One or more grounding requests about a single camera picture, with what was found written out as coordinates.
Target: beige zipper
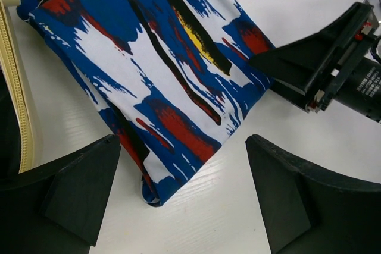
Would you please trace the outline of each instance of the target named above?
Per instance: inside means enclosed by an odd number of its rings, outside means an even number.
[[[19,57],[17,42],[8,8],[0,0],[0,66],[17,114],[21,134],[21,158],[19,172],[35,167],[35,159],[40,155],[41,142],[38,118]]]

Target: folded cloth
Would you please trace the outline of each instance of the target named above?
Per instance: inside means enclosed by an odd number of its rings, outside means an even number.
[[[163,205],[234,133],[272,79],[273,47],[237,0],[22,0]]]

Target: white table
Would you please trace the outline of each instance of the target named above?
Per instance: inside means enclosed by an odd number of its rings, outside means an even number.
[[[320,30],[360,0],[240,0],[275,45]],[[109,133],[60,60],[12,10],[42,122],[43,162]],[[244,125],[162,208],[140,198],[140,174],[122,151],[96,248],[91,254],[270,253],[245,140],[257,133],[342,174],[381,183],[381,128],[333,103],[305,114],[267,92]]]

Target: blue patterned cloth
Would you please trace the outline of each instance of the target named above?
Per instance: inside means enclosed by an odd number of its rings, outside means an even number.
[[[242,124],[271,79],[273,46],[236,0],[22,0],[163,205]]]

